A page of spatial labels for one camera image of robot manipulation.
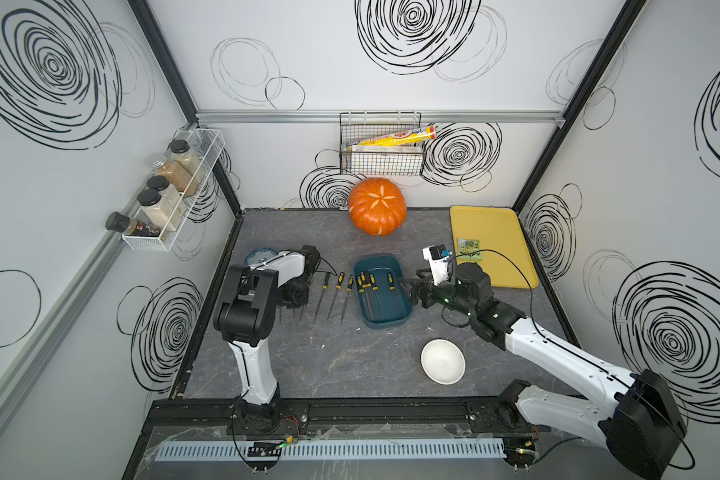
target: marble-pattern surface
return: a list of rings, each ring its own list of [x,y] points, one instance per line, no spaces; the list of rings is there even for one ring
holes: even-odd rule
[[[385,237],[357,230],[346,212],[248,211],[232,253],[241,264],[252,250],[275,250],[314,245],[337,271],[352,271],[357,260],[379,254],[394,255],[404,276],[426,267],[422,248],[432,244],[452,247],[447,210],[410,210],[403,225]],[[357,301],[349,304],[339,323],[346,293],[339,293],[331,319],[326,318],[333,292],[328,289],[315,320],[323,274],[312,280],[309,304],[299,312],[280,309],[269,336],[272,370],[284,398],[376,396],[491,396],[498,395],[513,379],[525,379],[559,393],[573,390],[528,360],[501,351],[479,339],[469,328],[459,329],[442,321],[442,308],[416,306],[402,326],[371,330],[361,320]],[[336,284],[332,277],[330,285]],[[528,290],[495,288],[500,300],[528,312]],[[560,323],[541,286],[533,289],[533,318],[564,338]],[[462,322],[455,316],[451,322]],[[420,363],[424,345],[446,339],[461,349],[466,360],[464,377],[450,386],[429,379]],[[185,398],[231,398],[241,392],[235,357],[221,334],[209,324],[192,368]]]

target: glass jar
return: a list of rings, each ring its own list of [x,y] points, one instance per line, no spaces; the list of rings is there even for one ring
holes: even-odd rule
[[[197,181],[192,180],[192,176],[184,170],[179,162],[161,157],[152,166],[158,175],[167,178],[179,192],[184,192],[184,198],[192,197],[197,192],[197,187],[199,187]]]
[[[200,168],[200,159],[186,140],[174,140],[168,145],[168,149],[171,151],[171,159],[179,162],[190,176]]]
[[[139,222],[135,218],[112,212],[106,219],[106,229],[131,236],[159,236],[160,229],[152,225]]]
[[[186,205],[184,204],[181,195],[179,195],[179,192],[176,190],[176,187],[173,187],[167,178],[163,177],[163,175],[155,175],[146,181],[146,187],[154,188],[159,191],[163,198],[171,202],[171,204],[176,207],[178,215],[184,216],[186,213]]]
[[[179,229],[181,215],[171,215],[173,205],[163,198],[159,191],[147,188],[139,192],[136,199],[139,201],[144,215],[148,216],[155,226],[164,228],[168,232],[175,232]]]

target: orange pumpkin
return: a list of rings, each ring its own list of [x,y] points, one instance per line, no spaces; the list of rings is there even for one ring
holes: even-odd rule
[[[402,192],[386,178],[367,178],[349,194],[349,217],[368,235],[390,235],[407,214]]]

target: black wire basket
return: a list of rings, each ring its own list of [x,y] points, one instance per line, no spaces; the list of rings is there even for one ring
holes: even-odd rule
[[[342,171],[362,175],[422,174],[424,153],[352,152],[347,146],[366,138],[389,135],[422,126],[422,114],[413,111],[347,112],[339,116],[339,165]],[[422,147],[423,142],[405,144]]]

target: wall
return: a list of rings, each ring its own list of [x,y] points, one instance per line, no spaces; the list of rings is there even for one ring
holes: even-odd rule
[[[365,175],[338,168],[337,124],[217,125],[240,202],[260,207],[346,207]],[[554,124],[436,124],[422,176],[395,175],[408,206],[511,206]]]
[[[0,379],[184,124],[125,0],[0,2],[1,28]],[[122,475],[232,225],[213,179],[198,195],[172,252],[117,257],[0,437],[0,478]]]
[[[0,379],[182,124],[124,0],[0,2]]]
[[[720,478],[720,0],[652,0],[626,43],[522,219],[582,346],[670,383],[696,467],[664,478]]]
[[[557,110],[622,5],[152,2],[201,110]]]

